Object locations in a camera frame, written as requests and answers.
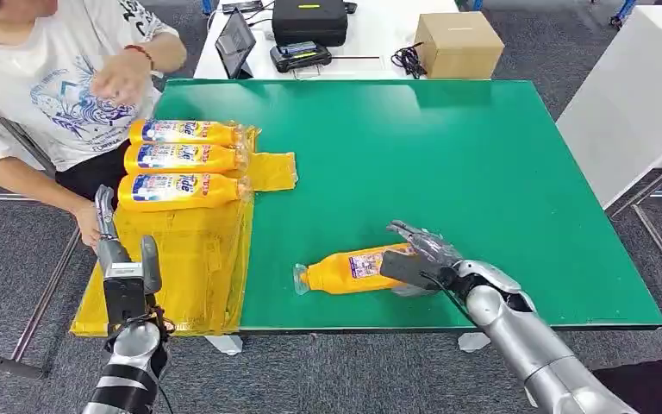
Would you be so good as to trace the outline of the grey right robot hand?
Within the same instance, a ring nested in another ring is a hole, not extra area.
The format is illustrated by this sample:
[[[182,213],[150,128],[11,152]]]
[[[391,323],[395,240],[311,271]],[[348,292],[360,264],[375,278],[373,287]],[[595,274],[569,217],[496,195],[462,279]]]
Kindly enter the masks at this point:
[[[400,220],[391,221],[386,228],[412,247],[409,254],[392,250],[383,253],[381,275],[400,282],[391,288],[394,294],[403,298],[429,296],[452,287],[457,276],[453,268],[462,260],[452,244],[441,235]]]

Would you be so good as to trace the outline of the person's left hand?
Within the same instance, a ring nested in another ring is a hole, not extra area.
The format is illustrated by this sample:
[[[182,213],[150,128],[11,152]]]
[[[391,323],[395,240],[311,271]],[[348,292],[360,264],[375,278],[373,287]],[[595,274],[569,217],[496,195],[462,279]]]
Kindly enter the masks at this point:
[[[91,81],[91,92],[114,104],[137,104],[151,75],[151,60],[137,49],[124,49],[109,56]]]

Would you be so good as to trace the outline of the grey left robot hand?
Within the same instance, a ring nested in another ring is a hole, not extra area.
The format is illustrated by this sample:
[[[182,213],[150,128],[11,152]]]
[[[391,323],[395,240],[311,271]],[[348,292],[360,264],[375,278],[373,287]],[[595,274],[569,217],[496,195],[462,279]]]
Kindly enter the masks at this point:
[[[114,223],[114,208],[112,200],[114,190],[106,185],[100,185],[95,194],[97,209],[97,257],[104,274],[107,274],[114,263],[131,263],[127,249],[121,244]],[[151,235],[141,238],[141,265],[143,270],[144,293],[157,293],[162,288],[162,277],[159,268],[159,252],[157,243]]]

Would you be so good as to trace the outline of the person's right hand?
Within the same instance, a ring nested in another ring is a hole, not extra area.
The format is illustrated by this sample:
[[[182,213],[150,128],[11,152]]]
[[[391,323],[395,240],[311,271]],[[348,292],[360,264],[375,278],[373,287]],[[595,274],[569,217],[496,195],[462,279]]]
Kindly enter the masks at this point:
[[[100,231],[97,224],[97,208],[93,202],[82,201],[72,212],[75,217],[84,245],[97,250]]]

